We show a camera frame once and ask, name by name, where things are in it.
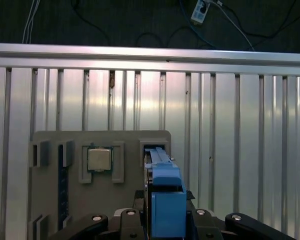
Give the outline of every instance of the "blue cable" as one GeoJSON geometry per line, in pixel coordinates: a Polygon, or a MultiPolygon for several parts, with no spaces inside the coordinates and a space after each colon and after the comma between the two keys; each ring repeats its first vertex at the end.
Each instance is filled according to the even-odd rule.
{"type": "Polygon", "coordinates": [[[181,10],[182,10],[182,13],[184,15],[184,18],[186,20],[186,22],[188,23],[188,25],[190,26],[190,28],[192,29],[192,31],[197,35],[197,37],[199,39],[201,39],[203,42],[205,42],[206,44],[210,45],[211,47],[213,47],[214,49],[217,49],[216,46],[214,46],[213,44],[211,44],[210,42],[208,42],[207,40],[205,40],[199,32],[197,32],[197,30],[192,26],[187,14],[186,14],[186,11],[185,11],[185,8],[184,8],[184,5],[182,3],[182,0],[179,0],[179,3],[180,3],[180,7],[181,7],[181,10]]]}

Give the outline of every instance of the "gray fixture plate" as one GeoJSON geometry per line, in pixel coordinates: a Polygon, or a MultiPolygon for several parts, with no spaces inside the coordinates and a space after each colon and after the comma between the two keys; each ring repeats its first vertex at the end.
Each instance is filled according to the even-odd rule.
{"type": "Polygon", "coordinates": [[[58,160],[68,171],[68,217],[63,226],[85,215],[102,213],[113,216],[115,210],[129,208],[136,190],[143,189],[143,148],[164,146],[170,155],[168,131],[40,131],[30,143],[28,238],[42,237],[58,230],[58,160]],[[87,147],[112,147],[110,171],[88,171],[87,147]]]}

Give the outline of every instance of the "corrugated metal wall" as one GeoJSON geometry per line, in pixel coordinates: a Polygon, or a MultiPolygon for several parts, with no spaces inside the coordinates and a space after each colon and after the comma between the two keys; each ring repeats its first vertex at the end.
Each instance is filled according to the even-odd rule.
{"type": "Polygon", "coordinates": [[[29,140],[55,130],[168,130],[195,205],[300,239],[298,75],[0,67],[7,240],[26,238],[29,140]]]}

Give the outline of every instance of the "dark background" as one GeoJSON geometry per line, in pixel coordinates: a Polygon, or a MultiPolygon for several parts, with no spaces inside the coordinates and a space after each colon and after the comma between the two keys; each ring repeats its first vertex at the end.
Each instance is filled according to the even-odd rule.
{"type": "MultiPolygon", "coordinates": [[[[178,28],[187,26],[179,0],[81,0],[77,11],[99,26],[110,38],[111,46],[169,47],[211,49],[196,35],[183,28],[169,41],[178,28]],[[142,35],[150,32],[157,37],[142,35]]],[[[190,18],[196,0],[183,0],[190,18]]],[[[270,35],[275,32],[294,0],[224,0],[240,18],[243,28],[252,33],[270,35]]],[[[0,0],[0,43],[21,43],[32,0],[0,0]]],[[[300,16],[300,0],[289,15],[287,24],[300,16]]],[[[203,25],[197,30],[218,50],[246,50],[249,46],[222,12],[211,6],[203,25]]],[[[248,36],[252,44],[262,40],[248,36]]],[[[70,0],[41,0],[34,18],[32,43],[54,45],[107,46],[98,29],[83,22],[70,0]]],[[[260,52],[300,53],[300,19],[255,47],[260,52]]]]}

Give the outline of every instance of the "power outlet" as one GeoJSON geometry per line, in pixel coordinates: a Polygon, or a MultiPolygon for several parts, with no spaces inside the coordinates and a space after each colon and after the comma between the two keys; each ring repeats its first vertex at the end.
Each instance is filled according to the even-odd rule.
{"type": "Polygon", "coordinates": [[[201,25],[206,18],[209,7],[210,3],[206,3],[203,0],[198,0],[192,12],[191,21],[194,24],[201,25]]]}

